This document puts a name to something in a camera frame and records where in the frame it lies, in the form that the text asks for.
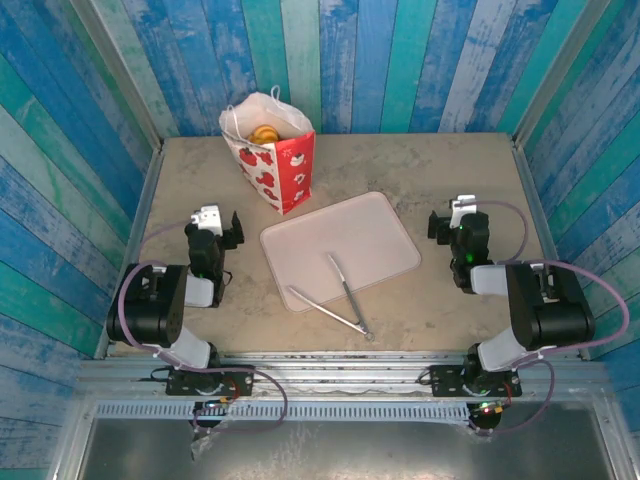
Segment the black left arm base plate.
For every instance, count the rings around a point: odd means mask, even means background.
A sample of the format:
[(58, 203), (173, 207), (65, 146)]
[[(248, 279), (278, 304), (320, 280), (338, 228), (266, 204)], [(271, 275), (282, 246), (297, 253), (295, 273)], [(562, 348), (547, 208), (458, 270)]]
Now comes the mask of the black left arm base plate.
[(170, 370), (165, 393), (172, 396), (250, 396), (254, 374), (247, 372), (196, 373)]

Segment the metal table side rail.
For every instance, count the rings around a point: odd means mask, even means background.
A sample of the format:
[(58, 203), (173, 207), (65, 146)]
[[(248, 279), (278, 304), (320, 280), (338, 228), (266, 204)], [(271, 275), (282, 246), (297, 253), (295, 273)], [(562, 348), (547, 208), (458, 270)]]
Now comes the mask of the metal table side rail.
[(155, 190), (161, 173), (164, 160), (164, 145), (159, 149), (155, 149), (146, 174), (143, 189), (139, 199), (136, 215), (132, 224), (129, 240), (125, 249), (123, 263), (121, 265), (118, 278), (116, 280), (115, 290), (112, 300), (117, 296), (118, 287), (124, 280), (126, 268), (139, 258), (141, 250), (141, 242), (144, 237), (147, 221), (150, 215)]
[[(557, 260), (558, 254), (554, 244), (547, 218), (545, 216), (535, 182), (530, 171), (529, 164), (522, 146), (519, 146), (514, 140), (510, 141), (511, 150), (515, 165), (518, 170), (519, 178), (525, 194), (528, 208), (532, 218), (533, 229), (536, 232), (543, 257), (547, 259)], [(578, 358), (580, 361), (590, 361), (591, 355), (587, 348), (570, 347), (568, 350), (544, 350), (544, 357), (562, 356), (563, 358)]]

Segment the yellow spiral fake bread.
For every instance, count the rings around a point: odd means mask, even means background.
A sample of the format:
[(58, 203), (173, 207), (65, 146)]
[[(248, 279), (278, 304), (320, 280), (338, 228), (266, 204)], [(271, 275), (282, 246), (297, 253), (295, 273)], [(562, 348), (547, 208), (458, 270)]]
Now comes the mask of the yellow spiral fake bread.
[(280, 136), (277, 130), (270, 125), (260, 125), (254, 129), (248, 137), (248, 141), (256, 145), (277, 143)]

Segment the pale pink plastic tray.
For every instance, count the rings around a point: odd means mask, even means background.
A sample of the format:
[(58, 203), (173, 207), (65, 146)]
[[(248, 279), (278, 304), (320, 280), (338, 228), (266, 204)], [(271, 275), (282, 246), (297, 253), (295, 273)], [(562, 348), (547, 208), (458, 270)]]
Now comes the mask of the pale pink plastic tray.
[(268, 227), (260, 242), (285, 308), (311, 306), (417, 268), (421, 255), (386, 196), (369, 192)]

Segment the metal tongs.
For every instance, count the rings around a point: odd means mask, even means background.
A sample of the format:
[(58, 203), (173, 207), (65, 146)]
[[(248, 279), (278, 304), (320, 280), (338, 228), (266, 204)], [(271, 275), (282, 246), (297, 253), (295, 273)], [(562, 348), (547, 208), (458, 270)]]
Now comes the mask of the metal tongs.
[(307, 298), (305, 295), (303, 295), (301, 292), (299, 292), (298, 290), (296, 290), (293, 286), (288, 286), (288, 290), (291, 294), (293, 294), (296, 298), (298, 298), (299, 300), (301, 300), (302, 302), (304, 302), (305, 304), (307, 304), (308, 306), (312, 307), (315, 310), (318, 310), (320, 312), (322, 312), (323, 314), (333, 318), (334, 320), (336, 320), (337, 322), (343, 324), (344, 326), (347, 326), (353, 330), (355, 330), (356, 332), (360, 333), (361, 335), (363, 335), (365, 337), (365, 339), (367, 341), (374, 341), (375, 340), (375, 335), (371, 332), (371, 330), (369, 329), (366, 320), (364, 318), (364, 315), (361, 312), (361, 309), (353, 295), (353, 292), (351, 291), (351, 288), (347, 282), (346, 276), (344, 275), (344, 273), (342, 272), (342, 269), (340, 268), (338, 262), (335, 260), (334, 256), (331, 254), (327, 255), (329, 261), (331, 262), (331, 264), (333, 265), (334, 269), (336, 270), (337, 275), (339, 276), (340, 279), (340, 283), (343, 287), (343, 290), (346, 294), (346, 297), (348, 299), (349, 304), (351, 305), (351, 308), (356, 316), (356, 323), (350, 322), (349, 320), (341, 317), (340, 315), (328, 310), (327, 308), (323, 307), (322, 305), (314, 302), (313, 300)]

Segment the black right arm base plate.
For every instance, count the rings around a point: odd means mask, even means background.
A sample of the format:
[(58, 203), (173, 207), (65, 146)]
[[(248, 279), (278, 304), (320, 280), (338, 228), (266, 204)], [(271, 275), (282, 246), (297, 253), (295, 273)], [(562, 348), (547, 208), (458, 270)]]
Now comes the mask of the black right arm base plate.
[(429, 368), (429, 383), (435, 397), (520, 397), (522, 387), (516, 372), (469, 373), (463, 365), (435, 365)]

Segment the aluminium mounting rail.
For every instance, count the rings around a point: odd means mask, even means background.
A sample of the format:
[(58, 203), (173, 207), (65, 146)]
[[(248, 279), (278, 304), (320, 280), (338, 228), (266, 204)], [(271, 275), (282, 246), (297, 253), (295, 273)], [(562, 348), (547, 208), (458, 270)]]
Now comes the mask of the aluminium mounting rail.
[[(459, 352), (327, 351), (227, 354), (224, 364), (253, 366), (276, 379), (293, 400), (426, 399), (431, 388), (417, 382), (432, 365), (458, 365)], [(552, 358), (556, 401), (613, 392), (603, 364), (574, 355)], [(111, 356), (81, 364), (76, 389), (111, 399), (157, 399), (164, 385), (148, 379), (163, 363), (148, 355)]]

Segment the steel sheet panel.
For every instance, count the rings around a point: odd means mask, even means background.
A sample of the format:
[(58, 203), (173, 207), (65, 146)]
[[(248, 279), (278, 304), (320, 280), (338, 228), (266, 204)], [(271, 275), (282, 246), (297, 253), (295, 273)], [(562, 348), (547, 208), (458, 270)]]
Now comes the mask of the steel sheet panel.
[(612, 480), (583, 410), (557, 409), (520, 432), (481, 438), (428, 423), (288, 422), (192, 450), (179, 421), (100, 420), (81, 480)]

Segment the slanted metal frame post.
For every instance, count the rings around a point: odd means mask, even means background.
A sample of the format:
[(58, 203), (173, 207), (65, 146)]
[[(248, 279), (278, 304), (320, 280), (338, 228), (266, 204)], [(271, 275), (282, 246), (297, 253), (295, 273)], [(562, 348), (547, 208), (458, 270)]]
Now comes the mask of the slanted metal frame post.
[(162, 139), (125, 64), (124, 58), (97, 9), (96, 1), (70, 0), (70, 3), (94, 42), (106, 67), (112, 74), (146, 140), (153, 149), (159, 150), (162, 147)]
[(610, 2), (611, 0), (586, 0), (514, 130), (511, 140), (516, 149), (523, 149), (526, 145), (547, 105), (560, 88), (570, 67)]

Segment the red and white paper bag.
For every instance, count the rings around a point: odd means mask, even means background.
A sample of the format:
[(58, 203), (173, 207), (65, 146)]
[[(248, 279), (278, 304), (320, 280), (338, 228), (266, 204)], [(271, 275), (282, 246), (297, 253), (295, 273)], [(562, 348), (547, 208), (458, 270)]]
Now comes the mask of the red and white paper bag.
[[(260, 125), (273, 126), (280, 140), (249, 142)], [(285, 215), (310, 198), (316, 132), (304, 113), (280, 100), (279, 86), (228, 106), (219, 126), (243, 176), (276, 212)]]

